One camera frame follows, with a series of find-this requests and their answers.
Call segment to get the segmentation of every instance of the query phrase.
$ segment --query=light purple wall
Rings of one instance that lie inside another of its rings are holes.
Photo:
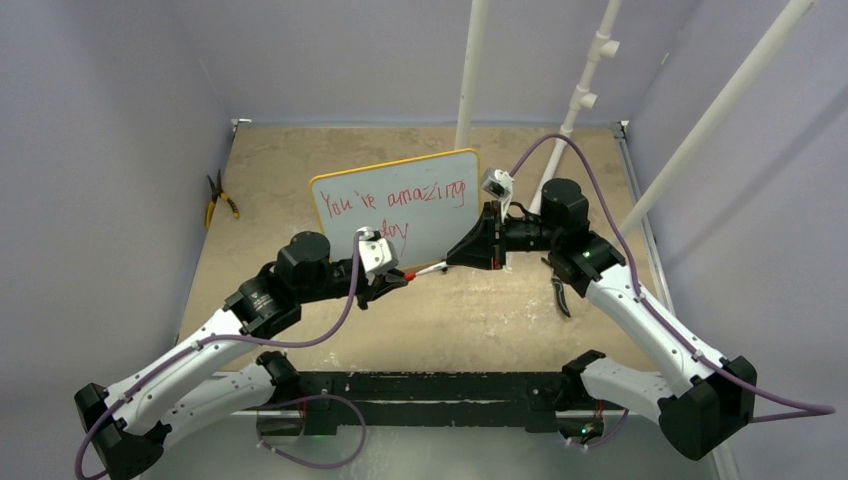
[[[74,392],[176,334],[230,126],[168,8],[0,5],[4,479],[71,478]]]
[[[455,122],[471,0],[176,0],[231,116]],[[630,118],[697,0],[625,1],[582,123]],[[475,121],[562,123],[606,1],[495,0]]]
[[[629,129],[643,189],[784,0],[704,2]],[[678,316],[760,386],[837,415],[751,425],[745,478],[844,478],[848,457],[848,4],[813,8],[650,213]],[[784,411],[757,401],[759,414]]]

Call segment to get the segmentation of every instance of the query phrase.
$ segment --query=tan floor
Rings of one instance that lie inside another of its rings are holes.
[[[483,167],[510,169],[544,129],[480,128],[472,144]],[[577,130],[616,220],[632,207],[618,149],[607,129]],[[315,175],[451,150],[450,128],[292,129],[239,131],[224,178],[242,218],[225,206],[215,211],[186,308],[181,338],[197,329],[223,300],[293,234],[317,230],[308,183]],[[529,205],[553,141],[538,148],[519,172],[515,200]],[[591,203],[593,229],[612,233],[582,165],[571,149],[558,176],[576,180]],[[651,278],[644,243],[628,238],[643,278]],[[568,290],[573,318],[557,312],[550,270],[540,253],[515,253],[505,271],[458,268],[421,277],[409,287],[354,309],[342,329],[316,347],[289,351],[299,370],[536,371],[559,370],[587,349],[624,365],[652,369],[650,361],[618,326]],[[278,338],[314,338],[337,320],[344,300],[304,305],[300,323]],[[258,350],[250,358],[255,358]],[[227,370],[237,370],[250,358]]]

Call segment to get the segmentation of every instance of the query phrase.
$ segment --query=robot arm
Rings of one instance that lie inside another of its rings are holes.
[[[487,178],[499,177],[487,174]],[[572,395],[609,400],[650,418],[669,442],[691,459],[703,457],[748,424],[753,418],[753,393],[690,354],[656,321],[645,302],[689,339],[703,358],[722,365],[733,376],[755,385],[754,367],[744,357],[728,361],[644,288],[640,289],[643,297],[636,297],[622,255],[589,229],[588,200],[577,183],[561,178],[548,181],[542,189],[539,215],[510,202],[509,206],[522,211],[521,217],[504,212],[507,207],[498,194],[500,189],[490,186],[486,191],[498,200],[484,205],[477,224],[448,252],[446,263],[498,270],[506,264],[508,251],[548,251],[548,260],[563,283],[609,315],[659,369],[658,373],[638,372],[599,352],[587,352],[564,370],[570,375]]]
[[[297,372],[279,352],[262,354],[256,365],[223,379],[207,379],[299,321],[303,303],[346,296],[355,283],[358,305],[366,309],[368,302],[407,284],[395,268],[398,256],[387,239],[363,228],[357,243],[361,262],[354,268],[352,259],[330,262],[330,244],[323,235],[295,235],[276,262],[244,282],[203,326],[165,355],[106,388],[89,384],[77,392],[74,400],[85,430],[101,421],[92,443],[111,478],[135,477],[165,448],[229,413],[293,395],[288,389]],[[137,387],[145,378],[150,380]]]

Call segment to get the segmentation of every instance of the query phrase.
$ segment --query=pliers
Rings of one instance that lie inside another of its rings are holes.
[[[236,202],[224,193],[224,187],[221,186],[221,169],[218,169],[217,184],[212,181],[212,177],[209,175],[206,175],[206,179],[209,180],[209,188],[212,189],[212,200],[209,201],[209,206],[206,207],[206,229],[209,230],[209,225],[212,223],[212,213],[215,211],[215,204],[218,203],[218,197],[223,198],[230,204],[230,209],[232,209],[234,217],[239,218],[241,214],[238,211]]]
[[[542,257],[542,263],[551,267],[551,262],[545,257]],[[556,276],[555,272],[551,272],[551,285],[554,287],[554,300],[559,311],[566,317],[571,318],[571,311],[568,310],[568,304],[565,303],[565,284]]]

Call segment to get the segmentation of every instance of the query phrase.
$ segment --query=whiteboard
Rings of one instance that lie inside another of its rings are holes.
[[[480,156],[465,149],[319,175],[309,182],[330,255],[353,253],[353,234],[372,227],[400,256],[399,268],[444,260],[480,216]]]

